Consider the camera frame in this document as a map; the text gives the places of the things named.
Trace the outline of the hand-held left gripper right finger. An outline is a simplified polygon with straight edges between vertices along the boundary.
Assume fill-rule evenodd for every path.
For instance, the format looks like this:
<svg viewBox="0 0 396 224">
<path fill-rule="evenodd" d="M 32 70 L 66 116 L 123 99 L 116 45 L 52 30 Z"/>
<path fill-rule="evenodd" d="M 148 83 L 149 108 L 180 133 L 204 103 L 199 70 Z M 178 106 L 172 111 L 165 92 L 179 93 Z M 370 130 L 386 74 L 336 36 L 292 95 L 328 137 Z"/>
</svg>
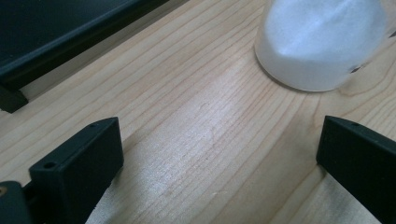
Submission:
<svg viewBox="0 0 396 224">
<path fill-rule="evenodd" d="M 396 224 L 396 142 L 327 116 L 316 160 L 382 224 Z"/>
</svg>

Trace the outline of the glass jar with white powder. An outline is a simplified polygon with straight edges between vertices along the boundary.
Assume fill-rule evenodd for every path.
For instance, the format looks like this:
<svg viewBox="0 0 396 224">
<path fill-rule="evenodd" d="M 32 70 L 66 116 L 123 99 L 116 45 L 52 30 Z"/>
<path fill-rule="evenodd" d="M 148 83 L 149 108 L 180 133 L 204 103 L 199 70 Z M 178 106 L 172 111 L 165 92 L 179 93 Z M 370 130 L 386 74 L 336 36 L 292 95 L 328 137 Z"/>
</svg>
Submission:
<svg viewBox="0 0 396 224">
<path fill-rule="evenodd" d="M 255 53 L 278 82 L 331 91 L 396 42 L 396 0 L 269 0 Z"/>
</svg>

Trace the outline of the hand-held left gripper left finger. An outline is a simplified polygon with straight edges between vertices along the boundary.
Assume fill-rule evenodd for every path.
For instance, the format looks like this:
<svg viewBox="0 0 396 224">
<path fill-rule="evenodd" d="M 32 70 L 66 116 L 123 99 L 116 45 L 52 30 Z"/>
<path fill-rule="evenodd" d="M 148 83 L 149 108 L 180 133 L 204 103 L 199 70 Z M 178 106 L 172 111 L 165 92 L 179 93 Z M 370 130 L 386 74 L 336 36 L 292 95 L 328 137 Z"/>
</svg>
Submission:
<svg viewBox="0 0 396 224">
<path fill-rule="evenodd" d="M 46 224 L 84 224 L 122 166 L 116 118 L 86 126 L 35 163 L 29 173 Z"/>
</svg>

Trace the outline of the black metal two-tier rack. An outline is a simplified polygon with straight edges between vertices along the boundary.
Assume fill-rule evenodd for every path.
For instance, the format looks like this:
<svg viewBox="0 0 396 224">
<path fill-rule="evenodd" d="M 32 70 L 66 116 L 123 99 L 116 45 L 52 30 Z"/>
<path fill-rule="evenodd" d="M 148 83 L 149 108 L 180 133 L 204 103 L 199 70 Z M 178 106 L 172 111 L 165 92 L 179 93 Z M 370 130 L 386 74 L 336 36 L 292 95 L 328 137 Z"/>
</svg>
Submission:
<svg viewBox="0 0 396 224">
<path fill-rule="evenodd" d="M 20 89 L 169 0 L 0 0 L 0 109 Z"/>
</svg>

